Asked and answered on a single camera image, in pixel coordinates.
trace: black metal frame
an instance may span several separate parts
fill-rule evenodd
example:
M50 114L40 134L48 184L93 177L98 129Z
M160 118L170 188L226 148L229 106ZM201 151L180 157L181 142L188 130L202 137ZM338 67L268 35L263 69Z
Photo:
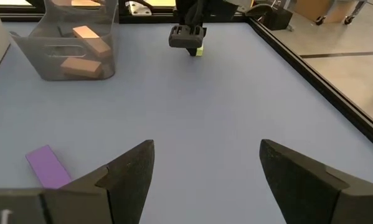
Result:
M120 16L122 24L177 23L172 14L172 7L155 7L152 16ZM43 12L31 6L0 6L0 18L3 22L38 22ZM279 55L283 57L302 77L304 77L320 94L337 108L360 132L373 142L373 120L370 119L353 102L338 91L317 71L310 67L299 55L281 43L271 32L256 20L236 14L231 20L211 16L204 22L246 22Z

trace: transparent container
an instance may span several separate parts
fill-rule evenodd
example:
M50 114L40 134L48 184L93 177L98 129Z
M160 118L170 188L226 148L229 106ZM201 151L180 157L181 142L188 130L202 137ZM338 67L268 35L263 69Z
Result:
M115 74L118 0L45 0L45 8L28 37L10 32L41 78L102 80Z

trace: cardboard box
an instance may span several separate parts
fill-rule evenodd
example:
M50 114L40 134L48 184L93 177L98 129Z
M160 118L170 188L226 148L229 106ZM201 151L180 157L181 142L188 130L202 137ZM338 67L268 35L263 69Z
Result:
M326 14L330 8L330 2L330 0L297 0L294 11L309 20L316 21L319 16ZM335 4L324 23L342 22L354 10L357 2L336 2Z

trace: table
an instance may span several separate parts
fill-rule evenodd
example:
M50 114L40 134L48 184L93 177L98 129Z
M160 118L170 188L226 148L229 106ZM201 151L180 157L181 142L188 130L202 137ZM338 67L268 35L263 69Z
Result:
M20 35L35 24L8 23ZM170 24L121 25L117 74L46 82L12 45L0 66L0 187L40 187L49 144L76 179L145 139L156 162L142 224L285 223L258 150L272 139L373 182L373 144L247 24L207 24L203 57Z

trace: yellow-green block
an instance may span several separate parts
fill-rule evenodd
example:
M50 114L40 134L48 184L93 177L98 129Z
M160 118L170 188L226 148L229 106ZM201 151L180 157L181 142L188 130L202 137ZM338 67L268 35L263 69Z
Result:
M196 56L203 56L203 45L197 49Z

